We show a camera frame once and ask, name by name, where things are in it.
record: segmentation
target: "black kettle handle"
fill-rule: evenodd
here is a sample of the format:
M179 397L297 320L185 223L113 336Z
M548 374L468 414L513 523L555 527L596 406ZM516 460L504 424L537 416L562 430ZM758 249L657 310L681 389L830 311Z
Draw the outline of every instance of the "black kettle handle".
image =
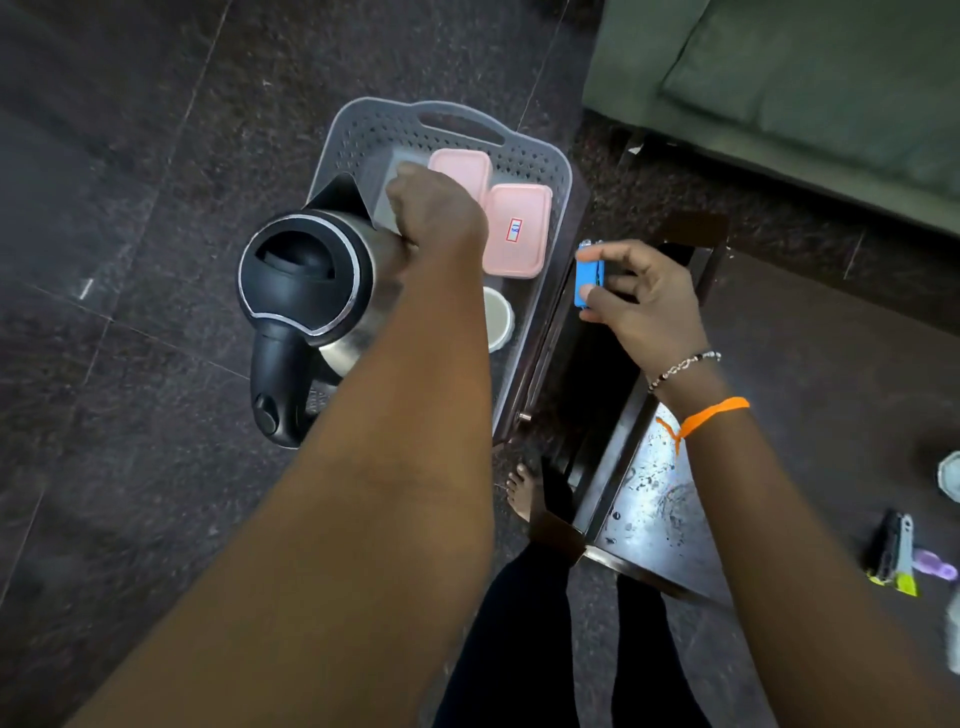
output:
M250 366L253 419L278 445L298 448L316 419L306 413L315 378L340 383L299 331L280 322L257 322Z

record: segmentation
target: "pink container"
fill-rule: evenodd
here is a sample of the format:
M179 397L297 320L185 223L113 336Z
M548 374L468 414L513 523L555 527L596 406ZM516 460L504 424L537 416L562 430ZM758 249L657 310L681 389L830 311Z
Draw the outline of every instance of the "pink container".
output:
M492 165L486 152L470 149L438 149L430 155L427 169L443 172L460 183L470 197L483 205L490 185Z
M484 211L490 235L483 269L491 276L531 279L543 267L553 191L542 184L498 184Z

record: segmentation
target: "orange thread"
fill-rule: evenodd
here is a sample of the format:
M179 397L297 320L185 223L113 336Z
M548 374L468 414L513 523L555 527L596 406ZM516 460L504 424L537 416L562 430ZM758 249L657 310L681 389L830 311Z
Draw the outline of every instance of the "orange thread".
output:
M674 445L676 446L677 454L679 455L680 441L693 432L693 430L695 430L697 427L713 417L713 415L718 415L721 412L730 412L733 409L748 409L749 407L750 403L744 400L742 397L730 397L727 400L723 400L719 404L714 404L707 409L697 412L695 415L690 415L684 420L684 423L680 425L680 432L674 432L673 427L664 422L660 417L657 417L657 422L663 425L663 428L670 433L670 438L673 440Z

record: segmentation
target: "bare foot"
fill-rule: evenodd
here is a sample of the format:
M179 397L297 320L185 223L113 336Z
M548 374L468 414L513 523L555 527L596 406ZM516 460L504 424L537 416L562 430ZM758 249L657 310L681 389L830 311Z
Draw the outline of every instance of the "bare foot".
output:
M518 463L516 472L507 476L507 502L516 514L530 521L530 508L534 502L534 485L537 479L523 463Z

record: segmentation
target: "bracelet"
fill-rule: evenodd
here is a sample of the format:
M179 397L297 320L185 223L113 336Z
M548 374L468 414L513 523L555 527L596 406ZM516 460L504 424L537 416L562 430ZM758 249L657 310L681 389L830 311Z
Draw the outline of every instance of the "bracelet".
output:
M679 455L680 441L713 417L713 415L719 415L721 412L730 412L733 409L749 409L749 407L750 403L742 397L730 397L719 404L714 404L712 407L697 412L695 415L690 415L684 420L684 423L680 425L679 432L674 432L673 427L664 422L660 417L657 417L657 422L663 425L666 431L670 433L670 437L673 439L674 446L676 447L676 454Z
M657 389L657 387L663 384L667 379L672 377L674 374L676 374L677 372L682 372L691 364L696 364L698 361L703 361L704 359L716 359L717 361L720 361L720 352L698 353L695 356L691 356L688 359L684 359L682 362L680 362L680 364L674 364L666 372L664 372L663 374L658 376L656 379L654 379L652 382L650 382L650 386L647 387L647 393L652 395L654 393L654 390Z

